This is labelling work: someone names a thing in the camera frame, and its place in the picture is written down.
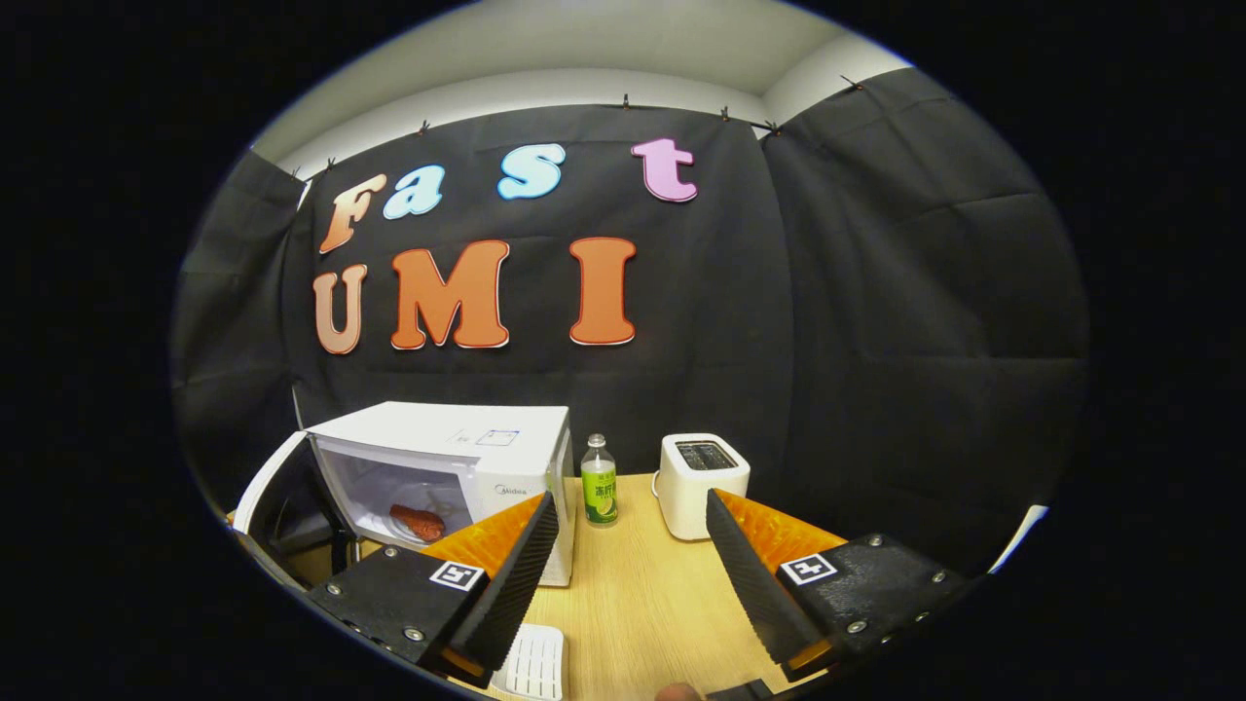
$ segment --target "microwave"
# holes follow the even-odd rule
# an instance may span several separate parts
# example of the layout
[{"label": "microwave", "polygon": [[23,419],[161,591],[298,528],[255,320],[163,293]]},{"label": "microwave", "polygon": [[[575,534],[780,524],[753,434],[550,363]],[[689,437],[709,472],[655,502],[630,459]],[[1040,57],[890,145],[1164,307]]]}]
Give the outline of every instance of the microwave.
[{"label": "microwave", "polygon": [[[385,402],[305,428],[252,479],[235,530],[248,533],[265,491],[300,456],[353,535],[416,552],[548,491],[558,537],[540,584],[571,584],[578,501],[567,496],[574,477],[567,407]],[[412,530],[405,514],[435,528]]]}]

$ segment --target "blue letter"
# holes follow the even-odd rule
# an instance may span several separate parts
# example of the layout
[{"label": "blue letter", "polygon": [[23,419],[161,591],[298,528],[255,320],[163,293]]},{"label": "blue letter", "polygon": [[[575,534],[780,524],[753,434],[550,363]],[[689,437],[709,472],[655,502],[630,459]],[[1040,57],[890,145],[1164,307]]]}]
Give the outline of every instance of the blue letter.
[{"label": "blue letter", "polygon": [[502,172],[511,176],[497,181],[502,199],[541,197],[548,194],[562,178],[558,163],[567,152],[557,143],[520,146],[502,158]]},{"label": "blue letter", "polygon": [[446,168],[441,166],[424,166],[402,176],[402,179],[394,186],[397,194],[385,203],[385,218],[399,219],[407,214],[422,214],[436,207],[437,202],[441,202],[439,189],[444,177]]}]

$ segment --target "letter s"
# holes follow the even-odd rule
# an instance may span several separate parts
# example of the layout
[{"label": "letter s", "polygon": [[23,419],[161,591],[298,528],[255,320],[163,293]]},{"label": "letter s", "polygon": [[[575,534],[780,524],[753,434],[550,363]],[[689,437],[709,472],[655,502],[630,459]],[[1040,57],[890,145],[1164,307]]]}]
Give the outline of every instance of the letter s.
[{"label": "letter s", "polygon": [[562,179],[558,163],[566,157],[567,152],[557,143],[520,146],[502,158],[502,172],[510,177],[497,181],[497,193],[502,199],[548,194]]}]

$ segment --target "white toaster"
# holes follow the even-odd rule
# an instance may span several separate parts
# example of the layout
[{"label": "white toaster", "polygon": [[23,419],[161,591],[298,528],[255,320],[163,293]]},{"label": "white toaster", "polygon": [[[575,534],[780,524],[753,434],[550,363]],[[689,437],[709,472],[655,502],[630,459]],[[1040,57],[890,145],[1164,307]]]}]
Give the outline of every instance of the white toaster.
[{"label": "white toaster", "polygon": [[662,440],[662,464],[650,491],[658,498],[670,535],[680,540],[709,538],[705,498],[718,488],[744,497],[749,464],[711,433],[680,433]]}]

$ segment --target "meat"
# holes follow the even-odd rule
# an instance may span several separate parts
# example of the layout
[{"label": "meat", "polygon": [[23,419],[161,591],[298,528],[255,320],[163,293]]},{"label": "meat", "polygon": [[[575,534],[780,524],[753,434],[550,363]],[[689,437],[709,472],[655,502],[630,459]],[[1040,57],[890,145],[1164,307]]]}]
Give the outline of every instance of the meat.
[{"label": "meat", "polygon": [[432,543],[446,532],[446,523],[432,512],[409,509],[400,504],[390,507],[390,517],[405,525],[416,538]]}]

